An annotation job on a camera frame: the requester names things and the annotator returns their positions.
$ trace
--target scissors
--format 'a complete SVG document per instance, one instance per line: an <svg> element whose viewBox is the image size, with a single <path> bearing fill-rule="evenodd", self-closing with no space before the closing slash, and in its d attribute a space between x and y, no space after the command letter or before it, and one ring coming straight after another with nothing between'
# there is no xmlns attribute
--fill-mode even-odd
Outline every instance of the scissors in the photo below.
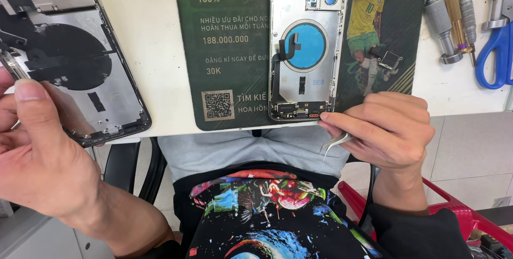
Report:
<svg viewBox="0 0 513 259"><path fill-rule="evenodd" d="M500 20L489 21L485 24L490 26L493 22L499 23L504 20L505 26L492 29L490 39L479 53L475 69L479 85L492 90L498 89L504 84L513 85L511 79L511 65L513 65L513 0L504 0ZM484 63L493 50L496 50L495 82L490 84L484 77Z"/></svg>
<svg viewBox="0 0 513 259"><path fill-rule="evenodd" d="M322 159L324 161L324 159L326 159L326 155L328 154L328 151L331 149L331 147L336 146L338 144L345 143L345 142L350 141L350 140L352 140L354 138L355 137L353 135L351 135L351 134L349 134L347 132L342 131L342 134L340 134L340 136L329 140L328 142L324 143L321 146L321 151L319 151L319 157L322 155L322 150L327 147L326 152L324 153L324 158Z"/></svg>

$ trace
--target green shorts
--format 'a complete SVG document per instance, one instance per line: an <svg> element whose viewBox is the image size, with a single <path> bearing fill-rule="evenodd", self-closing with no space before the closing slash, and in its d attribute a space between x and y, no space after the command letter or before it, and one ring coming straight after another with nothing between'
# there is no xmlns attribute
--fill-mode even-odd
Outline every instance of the green shorts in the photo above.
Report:
<svg viewBox="0 0 513 259"><path fill-rule="evenodd" d="M365 53L372 45L379 45L379 43L380 40L378 39L378 34L376 32L364 33L360 36L347 39L351 55L353 55L357 50L362 50Z"/></svg>

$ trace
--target disassembled phone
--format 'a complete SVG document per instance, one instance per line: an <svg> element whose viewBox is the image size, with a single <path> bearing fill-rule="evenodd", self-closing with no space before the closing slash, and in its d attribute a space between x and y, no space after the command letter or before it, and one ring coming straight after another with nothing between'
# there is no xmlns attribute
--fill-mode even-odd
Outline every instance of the disassembled phone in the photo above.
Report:
<svg viewBox="0 0 513 259"><path fill-rule="evenodd" d="M305 121L335 104L346 0L271 0L269 116Z"/></svg>
<svg viewBox="0 0 513 259"><path fill-rule="evenodd" d="M0 0L0 64L41 81L81 146L151 120L99 0Z"/></svg>

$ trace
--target yellow jersey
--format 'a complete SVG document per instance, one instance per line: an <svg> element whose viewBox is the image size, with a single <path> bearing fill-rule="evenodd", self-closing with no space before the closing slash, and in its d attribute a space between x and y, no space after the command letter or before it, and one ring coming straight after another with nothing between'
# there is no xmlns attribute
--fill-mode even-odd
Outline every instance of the yellow jersey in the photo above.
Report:
<svg viewBox="0 0 513 259"><path fill-rule="evenodd" d="M374 17L376 12L383 12L385 0L353 0L347 38L375 31Z"/></svg>

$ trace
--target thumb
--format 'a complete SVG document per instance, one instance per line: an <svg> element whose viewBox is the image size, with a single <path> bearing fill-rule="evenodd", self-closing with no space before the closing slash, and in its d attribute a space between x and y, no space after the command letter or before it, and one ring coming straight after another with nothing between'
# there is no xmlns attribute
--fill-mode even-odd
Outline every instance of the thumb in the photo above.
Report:
<svg viewBox="0 0 513 259"><path fill-rule="evenodd" d="M323 127L326 131L328 131L328 134L330 134L331 138L336 138L338 136L340 136L340 134L342 134L342 130L333 126L333 125L330 125L326 122L323 122L323 121L318 121L318 124L319 126Z"/></svg>
<svg viewBox="0 0 513 259"><path fill-rule="evenodd" d="M66 134L62 131L50 95L33 79L19 79L14 87L18 118L29 133L32 145L42 150L54 148L55 142L59 142Z"/></svg>

